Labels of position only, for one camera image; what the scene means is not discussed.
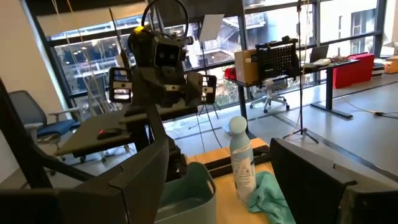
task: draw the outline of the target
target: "spray bottle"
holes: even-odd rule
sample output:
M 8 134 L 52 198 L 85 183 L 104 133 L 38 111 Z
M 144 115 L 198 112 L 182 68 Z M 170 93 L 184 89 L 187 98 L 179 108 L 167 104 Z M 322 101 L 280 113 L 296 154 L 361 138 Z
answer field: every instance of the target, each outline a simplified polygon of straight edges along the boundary
M 236 116 L 229 122 L 232 136 L 229 150 L 235 188 L 238 198 L 244 204 L 247 203 L 250 193 L 256 189 L 253 149 L 245 132 L 247 125 L 248 122 L 242 116 Z

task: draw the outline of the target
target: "wooden table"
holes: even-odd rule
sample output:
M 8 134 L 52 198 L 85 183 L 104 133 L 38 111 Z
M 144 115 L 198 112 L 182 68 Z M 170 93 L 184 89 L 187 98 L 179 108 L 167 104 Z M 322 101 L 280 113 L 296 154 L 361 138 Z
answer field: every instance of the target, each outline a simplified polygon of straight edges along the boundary
M 252 139 L 252 147 L 263 146 L 266 143 L 259 139 Z M 201 162 L 207 163 L 218 159 L 229 157 L 231 154 L 229 148 L 221 148 L 214 151 L 206 152 L 196 156 L 187 158 L 187 162 Z M 256 172 L 269 171 L 274 173 L 271 163 L 266 162 L 256 166 Z M 238 200 L 235 192 L 234 177 L 232 174 L 218 177 L 215 180 L 216 184 L 216 201 L 217 201 L 217 223 L 219 224 L 234 224 L 234 223 L 250 223 L 250 224 L 268 224 L 268 218 L 264 213 L 249 213 L 243 204 Z

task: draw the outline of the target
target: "chair wheel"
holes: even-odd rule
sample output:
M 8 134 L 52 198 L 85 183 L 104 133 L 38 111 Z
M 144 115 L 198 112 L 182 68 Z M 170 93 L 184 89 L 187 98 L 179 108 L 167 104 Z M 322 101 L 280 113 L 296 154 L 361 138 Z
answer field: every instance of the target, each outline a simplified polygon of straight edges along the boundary
M 81 163 L 85 163 L 85 162 L 86 162 L 86 156 L 80 157 L 80 162 L 81 162 Z

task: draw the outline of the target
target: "tripod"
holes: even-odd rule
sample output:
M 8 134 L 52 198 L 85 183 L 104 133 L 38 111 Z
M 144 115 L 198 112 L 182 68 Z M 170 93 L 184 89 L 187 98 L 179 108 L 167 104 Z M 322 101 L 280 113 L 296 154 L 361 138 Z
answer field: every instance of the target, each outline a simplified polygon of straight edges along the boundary
M 298 47 L 301 47 L 301 23 L 300 23 L 300 13 L 301 13 L 301 0 L 297 1 L 297 14 L 298 14 Z M 308 129 L 304 128 L 303 126 L 303 68 L 301 66 L 301 50 L 298 51 L 298 67 L 300 68 L 300 129 L 293 132 L 292 134 L 288 134 L 283 137 L 283 139 L 288 138 L 291 135 L 294 134 L 300 134 L 302 136 L 308 136 L 312 141 L 316 142 L 317 144 L 319 143 L 318 140 L 316 140 L 314 137 L 312 137 L 308 133 Z

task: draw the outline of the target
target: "floor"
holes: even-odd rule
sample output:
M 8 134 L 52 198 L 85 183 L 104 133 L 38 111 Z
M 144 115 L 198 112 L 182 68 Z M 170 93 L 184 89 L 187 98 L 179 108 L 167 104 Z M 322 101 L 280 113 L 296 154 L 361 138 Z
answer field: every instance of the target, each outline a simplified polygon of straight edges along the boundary
M 333 92 L 334 108 L 352 113 L 354 119 L 351 120 L 309 106 L 310 103 L 324 101 L 325 90 L 325 85 L 318 85 L 307 88 L 303 92 L 304 126 L 321 139 L 321 142 L 315 144 L 308 137 L 303 138 L 298 135 L 291 136 L 289 141 L 356 172 L 398 187 L 398 163 L 396 162 L 398 138 L 395 134 L 398 131 L 398 120 L 375 118 L 372 114 L 359 111 L 345 102 L 347 100 L 357 107 L 368 110 L 398 111 L 398 103 L 394 100 L 398 96 L 398 75 L 383 75 L 382 78 L 373 79 L 370 82 L 335 90 Z M 270 113 L 264 114 L 262 112 L 264 104 L 260 103 L 253 109 L 249 108 L 249 103 L 246 104 L 250 131 L 266 142 L 269 142 L 271 138 L 281 138 L 292 133 L 298 121 L 299 93 L 296 91 L 284 96 L 290 104 L 290 111 L 285 111 L 282 105 L 275 103 L 269 109 Z M 211 112 L 209 115 L 205 113 L 199 117 L 192 116 L 167 122 L 165 123 L 167 134 L 175 139 L 187 156 L 228 146 L 230 137 L 222 127 L 232 117 L 240 115 L 239 106 L 226 108 L 217 113 L 218 119 L 215 112 Z M 75 167 L 98 175 L 134 154 L 134 151 L 126 153 L 124 149 L 113 150 L 118 156 L 109 157 L 105 164 L 99 161 L 99 155 L 94 155 L 89 162 Z M 51 181 L 56 187 L 73 187 L 79 184 L 78 181 L 62 174 L 56 174 Z M 0 188 L 13 188 L 21 182 L 23 182 L 21 178 L 19 181 L 7 180 L 0 184 Z

